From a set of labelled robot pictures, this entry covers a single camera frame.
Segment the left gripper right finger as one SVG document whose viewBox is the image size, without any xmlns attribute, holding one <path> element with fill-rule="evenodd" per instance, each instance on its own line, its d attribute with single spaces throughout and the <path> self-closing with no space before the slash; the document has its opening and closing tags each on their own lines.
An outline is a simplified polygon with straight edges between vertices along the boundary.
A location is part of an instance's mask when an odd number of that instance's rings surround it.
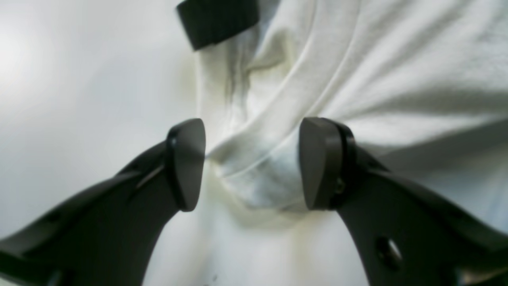
<svg viewBox="0 0 508 286">
<path fill-rule="evenodd" d="M 298 157 L 307 208 L 341 217 L 371 286 L 506 286 L 507 235 L 392 173 L 346 125 L 303 119 Z"/>
</svg>

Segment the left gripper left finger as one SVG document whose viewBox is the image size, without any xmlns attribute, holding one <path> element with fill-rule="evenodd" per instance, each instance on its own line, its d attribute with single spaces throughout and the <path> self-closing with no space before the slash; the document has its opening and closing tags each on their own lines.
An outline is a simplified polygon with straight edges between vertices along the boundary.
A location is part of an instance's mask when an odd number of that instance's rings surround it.
<svg viewBox="0 0 508 286">
<path fill-rule="evenodd" d="M 141 286 L 165 225 L 196 208 L 205 148 L 203 121 L 183 121 L 112 178 L 2 239 L 1 284 Z"/>
</svg>

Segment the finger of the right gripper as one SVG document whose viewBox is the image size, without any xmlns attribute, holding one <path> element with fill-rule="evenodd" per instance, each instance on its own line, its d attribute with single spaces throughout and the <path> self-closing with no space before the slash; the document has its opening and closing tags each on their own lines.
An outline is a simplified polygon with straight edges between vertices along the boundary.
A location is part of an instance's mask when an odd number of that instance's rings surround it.
<svg viewBox="0 0 508 286">
<path fill-rule="evenodd" d="M 193 51 L 239 35 L 260 20 L 257 0 L 184 0 L 176 13 Z"/>
</svg>

